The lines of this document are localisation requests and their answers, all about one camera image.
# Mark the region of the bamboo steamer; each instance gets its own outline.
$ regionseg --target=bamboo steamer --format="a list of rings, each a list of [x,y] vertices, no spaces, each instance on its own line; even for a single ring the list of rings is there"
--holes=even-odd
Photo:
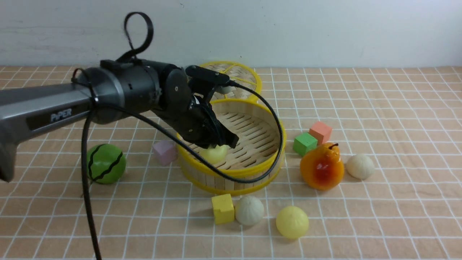
[[[229,61],[217,61],[202,64],[201,67],[224,73],[242,86],[248,87],[258,94],[261,94],[262,83],[260,76],[253,69],[243,64]],[[215,93],[212,100],[218,99],[246,99],[253,102],[258,101],[255,95],[236,87],[231,87],[231,92],[226,95]]]
[[[271,112],[263,105],[248,99],[218,99],[211,102],[218,120],[231,132],[239,136],[234,149],[228,149],[225,159],[214,166],[223,173],[237,177],[253,179],[264,174],[276,159],[279,143],[282,152],[276,166],[264,179],[251,184],[241,184],[227,180],[207,166],[199,162],[181,146],[178,148],[178,159],[184,176],[202,190],[213,194],[231,194],[238,196],[255,192],[267,186],[279,173],[285,162],[286,131],[284,126],[283,140]],[[200,147],[184,141],[196,153]]]

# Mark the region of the yellow ball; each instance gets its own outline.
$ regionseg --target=yellow ball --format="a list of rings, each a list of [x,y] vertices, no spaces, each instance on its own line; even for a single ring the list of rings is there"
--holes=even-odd
[[[286,238],[298,239],[308,230],[309,221],[306,213],[295,206],[288,206],[279,211],[276,227]]]
[[[228,146],[217,146],[215,148],[202,149],[199,155],[202,156],[210,164],[219,163],[225,159],[228,153]]]

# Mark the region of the toy watermelon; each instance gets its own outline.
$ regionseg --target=toy watermelon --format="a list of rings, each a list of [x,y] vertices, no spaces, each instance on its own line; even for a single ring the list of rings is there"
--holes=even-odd
[[[127,159],[120,148],[106,143],[96,145],[88,151],[87,163],[87,173],[92,183],[111,184],[124,174]]]

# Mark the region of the toy pear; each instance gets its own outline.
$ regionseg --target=toy pear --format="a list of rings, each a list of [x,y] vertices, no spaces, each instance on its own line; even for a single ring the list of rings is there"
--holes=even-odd
[[[337,143],[324,143],[303,156],[300,173],[311,188],[327,191],[342,181],[345,167],[338,146]]]

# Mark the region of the yellow cube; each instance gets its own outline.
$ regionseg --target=yellow cube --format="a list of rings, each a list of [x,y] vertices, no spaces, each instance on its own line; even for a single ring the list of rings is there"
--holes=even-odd
[[[230,194],[212,197],[213,215],[215,224],[224,224],[234,221],[234,205]]]

